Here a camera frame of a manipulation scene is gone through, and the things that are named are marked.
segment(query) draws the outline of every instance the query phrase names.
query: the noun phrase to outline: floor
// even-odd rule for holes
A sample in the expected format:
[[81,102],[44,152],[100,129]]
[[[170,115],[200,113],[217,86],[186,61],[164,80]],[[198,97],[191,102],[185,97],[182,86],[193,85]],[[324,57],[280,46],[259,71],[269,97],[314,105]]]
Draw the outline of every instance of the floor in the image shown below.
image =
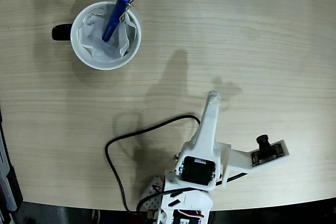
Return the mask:
[[[91,209],[47,206],[23,202],[14,216],[16,224],[137,224],[139,219],[123,211],[98,211]],[[217,211],[209,224],[291,224],[336,223],[336,198],[291,206]]]

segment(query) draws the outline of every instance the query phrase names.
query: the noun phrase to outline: pen clip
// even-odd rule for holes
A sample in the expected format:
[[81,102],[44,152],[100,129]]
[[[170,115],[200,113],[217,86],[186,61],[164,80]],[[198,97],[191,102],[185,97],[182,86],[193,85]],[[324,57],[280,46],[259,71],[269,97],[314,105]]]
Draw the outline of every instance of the pen clip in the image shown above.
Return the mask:
[[130,0],[128,3],[127,3],[127,7],[126,7],[126,9],[125,9],[125,11],[120,15],[120,18],[119,18],[119,22],[123,22],[124,21],[124,19],[125,19],[125,13],[129,10],[129,8],[131,8],[131,6],[132,6],[132,2],[133,2],[134,0]]

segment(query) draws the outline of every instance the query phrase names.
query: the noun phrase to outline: wood grain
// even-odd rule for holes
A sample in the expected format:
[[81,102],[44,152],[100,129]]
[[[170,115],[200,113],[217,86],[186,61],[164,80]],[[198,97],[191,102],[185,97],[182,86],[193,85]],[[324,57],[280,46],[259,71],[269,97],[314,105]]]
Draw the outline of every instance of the wood grain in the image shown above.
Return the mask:
[[[103,154],[123,133],[201,115],[223,96],[217,140],[285,139],[290,161],[214,191],[214,209],[336,196],[335,0],[136,0],[143,40],[118,70],[83,65],[51,28],[103,0],[0,0],[0,103],[26,201],[123,209]],[[196,129],[188,120],[114,144],[131,208]]]

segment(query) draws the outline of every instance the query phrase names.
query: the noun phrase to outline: white device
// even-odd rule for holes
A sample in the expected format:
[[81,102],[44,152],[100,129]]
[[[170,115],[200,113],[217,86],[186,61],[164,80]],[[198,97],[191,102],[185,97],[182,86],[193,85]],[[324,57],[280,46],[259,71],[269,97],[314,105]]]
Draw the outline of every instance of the white device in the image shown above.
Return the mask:
[[[165,172],[164,185],[157,178],[153,180],[153,184],[163,186],[163,191],[195,188],[164,195],[154,216],[157,224],[207,224],[213,206],[208,191],[214,190],[218,181],[222,181],[222,188],[225,188],[231,171],[257,172],[289,156],[283,140],[269,144],[267,135],[258,137],[259,149],[251,152],[233,150],[231,145],[215,141],[220,101],[218,92],[209,93],[198,130],[183,145],[175,170]],[[148,202],[148,209],[153,209],[149,206],[156,204],[158,199],[154,198],[153,202]]]

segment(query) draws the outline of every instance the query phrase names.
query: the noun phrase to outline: black mug handle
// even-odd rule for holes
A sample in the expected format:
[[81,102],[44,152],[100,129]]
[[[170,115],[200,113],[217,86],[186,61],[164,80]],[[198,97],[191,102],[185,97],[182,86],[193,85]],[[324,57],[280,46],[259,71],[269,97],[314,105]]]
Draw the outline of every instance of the black mug handle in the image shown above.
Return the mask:
[[51,30],[51,37],[53,40],[70,40],[72,24],[62,24],[55,26]]

